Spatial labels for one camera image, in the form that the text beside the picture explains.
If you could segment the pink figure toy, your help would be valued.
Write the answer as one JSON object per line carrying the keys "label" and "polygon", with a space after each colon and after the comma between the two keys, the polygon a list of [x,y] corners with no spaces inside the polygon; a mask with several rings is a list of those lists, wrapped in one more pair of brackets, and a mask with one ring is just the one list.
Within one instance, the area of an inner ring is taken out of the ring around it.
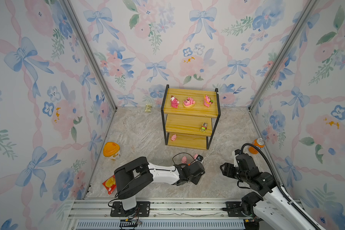
{"label": "pink figure toy", "polygon": [[178,99],[172,95],[171,96],[171,107],[178,108],[179,103],[180,102],[178,101]]}

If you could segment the pink yellow doll toy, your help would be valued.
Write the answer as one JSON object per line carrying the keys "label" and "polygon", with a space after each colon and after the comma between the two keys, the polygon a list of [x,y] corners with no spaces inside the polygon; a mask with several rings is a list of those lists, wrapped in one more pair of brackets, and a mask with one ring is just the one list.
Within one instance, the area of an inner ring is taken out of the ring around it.
{"label": "pink yellow doll toy", "polygon": [[212,104],[213,100],[208,95],[204,95],[204,106],[209,108]]}

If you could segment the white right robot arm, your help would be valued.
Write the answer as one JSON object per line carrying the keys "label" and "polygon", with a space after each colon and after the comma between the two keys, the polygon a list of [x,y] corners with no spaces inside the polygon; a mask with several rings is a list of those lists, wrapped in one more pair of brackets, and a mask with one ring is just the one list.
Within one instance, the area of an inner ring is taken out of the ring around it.
{"label": "white right robot arm", "polygon": [[228,215],[242,214],[249,218],[248,223],[262,219],[275,230],[324,229],[283,190],[271,173],[261,172],[250,155],[239,154],[236,162],[237,165],[221,165],[222,174],[247,183],[252,192],[242,197],[239,205],[227,202],[223,210]]}

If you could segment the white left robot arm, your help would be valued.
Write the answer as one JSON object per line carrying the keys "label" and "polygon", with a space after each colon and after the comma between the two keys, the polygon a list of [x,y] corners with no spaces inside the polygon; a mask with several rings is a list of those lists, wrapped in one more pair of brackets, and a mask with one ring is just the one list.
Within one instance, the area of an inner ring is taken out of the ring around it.
{"label": "white left robot arm", "polygon": [[137,193],[151,183],[181,186],[192,182],[197,185],[205,174],[202,161],[203,157],[197,154],[191,163],[167,167],[152,164],[146,157],[139,157],[114,171],[116,197],[121,201],[123,210],[129,211],[137,207]]}

